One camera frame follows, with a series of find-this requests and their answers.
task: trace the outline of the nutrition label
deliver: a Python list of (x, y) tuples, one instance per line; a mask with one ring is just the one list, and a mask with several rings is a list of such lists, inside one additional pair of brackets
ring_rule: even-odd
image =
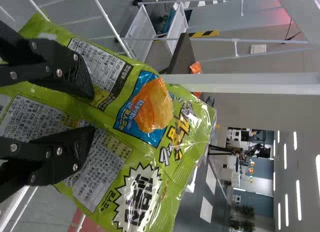
[(110, 93), (126, 62), (78, 38), (73, 38), (68, 47), (82, 55), (92, 83)]
[(96, 86), (91, 105), (105, 111), (119, 96), (134, 66), (79, 38), (72, 38), (68, 47), (82, 55)]
[[(9, 96), (0, 94), (0, 113), (10, 101)], [(0, 124), (0, 136), (28, 142), (88, 125), (86, 120), (18, 95)], [(72, 187), (73, 196), (94, 212), (131, 152), (128, 145), (97, 128), (84, 166), (64, 182)]]
[(73, 196), (93, 213), (124, 164), (124, 155), (131, 152), (129, 146), (98, 128), (82, 170), (65, 180)]
[(28, 142), (77, 126), (78, 122), (71, 115), (18, 95), (1, 122), (0, 136)]

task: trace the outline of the yellow and black warning tape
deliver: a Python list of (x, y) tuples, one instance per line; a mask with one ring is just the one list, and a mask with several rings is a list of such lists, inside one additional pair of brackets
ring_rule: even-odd
[(219, 35), (219, 30), (209, 30), (209, 31), (189, 33), (190, 38), (213, 37), (218, 35)]

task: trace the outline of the ceiling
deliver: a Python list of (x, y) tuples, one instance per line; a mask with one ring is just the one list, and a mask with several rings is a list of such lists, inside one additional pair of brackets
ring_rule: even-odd
[[(318, 128), (297, 131), (294, 150), (293, 132), (280, 131), (280, 142), (275, 133), (275, 193), (274, 219), (278, 230), (278, 203), (281, 204), (282, 232), (312, 232), (320, 228), (320, 196), (316, 156), (320, 154)], [(284, 169), (284, 144), (287, 150), (287, 169)], [(302, 220), (298, 220), (296, 180), (300, 181)], [(289, 226), (286, 227), (285, 194), (288, 194)]]
[(308, 41), (320, 45), (320, 0), (279, 0)]

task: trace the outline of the screw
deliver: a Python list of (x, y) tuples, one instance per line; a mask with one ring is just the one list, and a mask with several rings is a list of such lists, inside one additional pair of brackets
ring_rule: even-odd
[(51, 152), (50, 152), (50, 150), (48, 150), (48, 151), (45, 153), (45, 157), (46, 157), (47, 159), (49, 159), (50, 154), (51, 154)]
[(36, 42), (32, 42), (32, 48), (33, 48), (34, 50), (36, 50), (36, 49), (38, 48), (38, 45), (36, 44)]
[(37, 177), (33, 174), (31, 177), (31, 184), (33, 184), (36, 181)]
[(16, 79), (18, 78), (18, 75), (17, 75), (16, 72), (11, 71), (11, 72), (10, 72), (10, 77), (11, 77), (11, 79), (16, 80)]
[(16, 143), (13, 143), (10, 145), (10, 151), (11, 152), (16, 152), (18, 149), (18, 145)]
[(56, 149), (56, 154), (60, 156), (62, 154), (62, 147)]
[(60, 68), (58, 68), (57, 70), (56, 70), (56, 75), (58, 76), (58, 77), (61, 77), (62, 76), (62, 70), (60, 69)]
[(73, 168), (73, 171), (77, 171), (78, 165), (75, 163), (72, 168)]

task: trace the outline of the green snack bag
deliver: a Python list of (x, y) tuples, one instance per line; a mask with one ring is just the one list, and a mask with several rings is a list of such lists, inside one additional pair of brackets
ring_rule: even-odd
[(150, 66), (76, 37), (35, 14), (27, 38), (81, 54), (95, 98), (29, 82), (0, 87), (0, 136), (30, 141), (94, 125), (80, 171), (54, 186), (108, 232), (171, 231), (181, 194), (204, 155), (215, 110)]

